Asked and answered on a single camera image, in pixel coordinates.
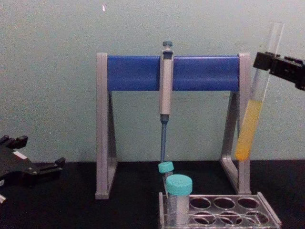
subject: test tube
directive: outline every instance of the test tube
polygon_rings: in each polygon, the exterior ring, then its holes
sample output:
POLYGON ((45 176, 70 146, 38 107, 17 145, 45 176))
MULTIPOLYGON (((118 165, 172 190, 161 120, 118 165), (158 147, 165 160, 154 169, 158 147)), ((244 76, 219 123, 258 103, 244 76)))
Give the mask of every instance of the test tube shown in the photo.
MULTIPOLYGON (((266 42, 266 52, 277 53, 277 49, 283 33, 284 24, 280 22, 271 22, 268 40, 266 42)), ((251 151, 256 127, 263 101, 269 83, 269 71, 257 69, 251 88, 250 99, 244 114, 244 120, 237 140, 235 156, 238 160, 246 160, 251 151)))
POLYGON ((160 164, 158 164, 159 172, 162 174, 163 179, 163 185, 165 189, 165 193, 167 196, 167 190, 165 187, 165 182, 168 176, 171 176, 173 174, 173 163, 171 161, 165 161, 160 164))
POLYGON ((167 226, 183 226, 189 220, 190 193, 193 190, 192 179, 175 174, 167 177, 167 226))

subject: blue pipette holder bar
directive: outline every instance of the blue pipette holder bar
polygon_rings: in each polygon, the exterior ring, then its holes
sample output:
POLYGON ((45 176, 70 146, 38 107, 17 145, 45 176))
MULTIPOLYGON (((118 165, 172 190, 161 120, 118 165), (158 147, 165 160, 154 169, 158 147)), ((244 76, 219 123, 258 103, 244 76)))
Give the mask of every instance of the blue pipette holder bar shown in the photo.
MULTIPOLYGON (((174 91, 238 91, 239 57, 175 56, 174 91)), ((108 56, 108 91, 158 91, 160 56, 108 56)))
MULTIPOLYGON (((97 54, 97 191, 108 199, 117 161, 111 91, 158 91, 160 56, 97 54)), ((221 163, 239 194, 250 194, 250 163, 231 158, 235 124, 243 120, 250 92, 250 58, 231 56, 175 56, 174 91, 231 91, 221 163)))

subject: test tube rack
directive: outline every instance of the test tube rack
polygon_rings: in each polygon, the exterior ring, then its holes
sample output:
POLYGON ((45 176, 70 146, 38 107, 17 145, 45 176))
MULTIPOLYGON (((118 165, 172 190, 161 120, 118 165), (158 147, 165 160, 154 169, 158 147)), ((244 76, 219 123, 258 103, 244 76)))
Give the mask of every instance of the test tube rack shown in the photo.
POLYGON ((189 222, 167 226, 166 195, 159 193, 159 229, 280 229, 281 221, 264 196, 190 195, 189 222))

